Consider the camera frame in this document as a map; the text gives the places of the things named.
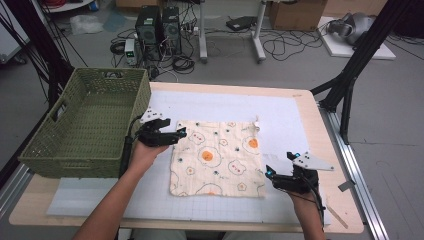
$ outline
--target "human hand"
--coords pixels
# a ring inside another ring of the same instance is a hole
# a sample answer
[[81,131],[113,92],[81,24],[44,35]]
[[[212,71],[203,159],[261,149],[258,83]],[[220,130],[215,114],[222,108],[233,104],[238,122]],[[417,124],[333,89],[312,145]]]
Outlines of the human hand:
[[142,177],[144,173],[152,166],[156,157],[165,151],[169,146],[147,147],[140,141],[136,141],[134,152],[127,172],[134,173]]

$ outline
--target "metal table leg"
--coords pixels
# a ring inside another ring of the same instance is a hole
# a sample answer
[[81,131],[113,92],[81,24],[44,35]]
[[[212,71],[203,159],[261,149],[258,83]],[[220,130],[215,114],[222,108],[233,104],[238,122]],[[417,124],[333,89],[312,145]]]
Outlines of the metal table leg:
[[256,31],[252,31],[252,39],[256,48],[256,52],[258,53],[258,63],[261,63],[266,59],[265,52],[262,47],[261,40],[259,39],[259,34],[261,33],[262,21],[264,19],[265,8],[266,8],[266,0],[261,0],[259,5],[258,12],[258,23],[256,25]]
[[200,61],[202,63],[208,62],[208,51],[206,49],[206,36],[205,36],[205,13],[204,13],[205,0],[200,1],[200,28],[199,28],[199,51]]

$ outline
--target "black metal pole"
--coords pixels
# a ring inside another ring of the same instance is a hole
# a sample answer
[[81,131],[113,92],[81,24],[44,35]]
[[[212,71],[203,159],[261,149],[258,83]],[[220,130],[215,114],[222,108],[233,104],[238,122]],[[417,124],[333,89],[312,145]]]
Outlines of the black metal pole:
[[330,89],[325,99],[320,101],[320,106],[329,112],[335,112],[337,105],[344,99],[340,134],[345,144],[349,144],[348,127],[355,82],[414,1],[416,0],[388,0],[343,71],[336,78],[311,90],[312,94],[316,95]]
[[65,87],[74,68],[61,55],[32,1],[4,0],[4,2],[48,65],[49,107],[51,108],[59,98],[59,86]]

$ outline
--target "basket handle hole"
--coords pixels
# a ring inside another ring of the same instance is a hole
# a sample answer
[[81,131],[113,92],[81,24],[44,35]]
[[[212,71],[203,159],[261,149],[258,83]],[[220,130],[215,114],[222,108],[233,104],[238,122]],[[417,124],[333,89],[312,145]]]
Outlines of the basket handle hole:
[[63,102],[53,113],[53,121],[57,122],[59,118],[62,116],[62,114],[66,111],[67,105],[65,102]]
[[124,77],[124,73],[123,72],[102,72],[102,76],[104,78],[123,78]]

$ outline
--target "green plastic basket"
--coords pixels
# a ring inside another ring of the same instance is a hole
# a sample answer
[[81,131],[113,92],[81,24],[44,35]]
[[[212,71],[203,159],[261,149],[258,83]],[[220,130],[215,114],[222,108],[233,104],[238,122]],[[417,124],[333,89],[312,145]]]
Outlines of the green plastic basket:
[[75,69],[19,160],[43,177],[118,177],[130,122],[150,96],[145,70]]

